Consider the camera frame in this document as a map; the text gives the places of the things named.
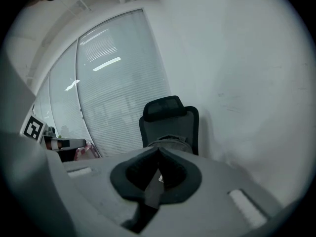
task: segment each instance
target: ceiling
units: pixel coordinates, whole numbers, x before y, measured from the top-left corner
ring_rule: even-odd
[[[73,18],[92,11],[93,4],[99,0],[81,1],[41,1],[24,8],[11,26],[4,44],[5,50],[28,87],[32,84],[43,54],[58,32]]]

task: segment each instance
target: office chair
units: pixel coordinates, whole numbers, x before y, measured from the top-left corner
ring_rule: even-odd
[[[143,147],[165,135],[184,137],[198,155],[198,110],[193,106],[184,107],[178,96],[156,99],[145,105],[139,119]]]

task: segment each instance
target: glass wall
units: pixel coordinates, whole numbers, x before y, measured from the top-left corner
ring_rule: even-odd
[[[44,80],[34,103],[34,114],[47,123],[48,126],[56,128],[49,99],[49,76]]]
[[[104,156],[141,148],[138,121],[145,104],[169,95],[142,10],[79,38],[53,66],[49,85],[59,134],[92,138]]]

